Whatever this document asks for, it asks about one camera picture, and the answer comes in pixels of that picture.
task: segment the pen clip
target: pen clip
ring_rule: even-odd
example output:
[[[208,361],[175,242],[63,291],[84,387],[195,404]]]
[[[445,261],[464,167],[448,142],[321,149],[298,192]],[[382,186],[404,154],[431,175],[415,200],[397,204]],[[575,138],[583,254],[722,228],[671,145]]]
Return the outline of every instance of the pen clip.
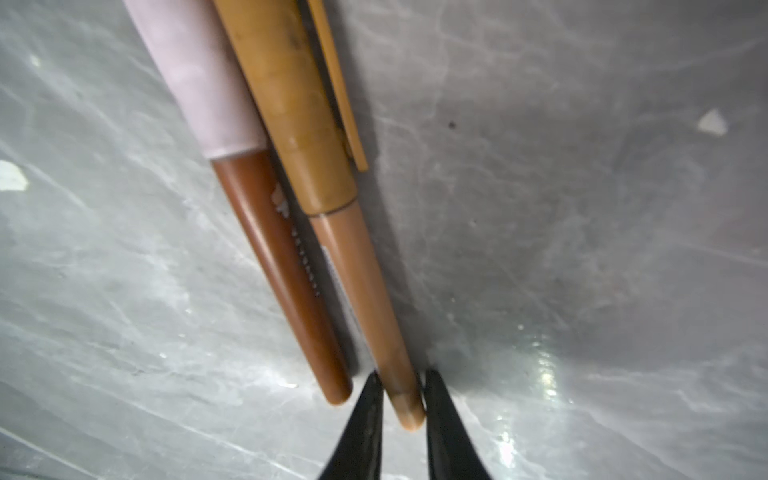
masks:
[[[352,113],[352,105],[349,103],[349,96],[346,93],[344,75],[341,72],[339,54],[336,53],[336,46],[333,43],[333,34],[331,33],[331,26],[328,22],[326,7],[323,5],[323,0],[308,0],[307,3],[310,6],[312,18],[315,22],[317,37],[320,39],[320,47],[323,50],[323,57],[325,58],[326,67],[328,68],[328,75],[331,79],[331,85],[333,86],[333,93],[336,96],[336,104],[339,106],[341,121],[344,123],[346,139],[349,142],[348,150],[352,155],[352,159],[355,161],[357,170],[364,172],[368,170],[366,152],[362,149],[362,142],[360,141],[360,135],[357,131],[355,115]]]

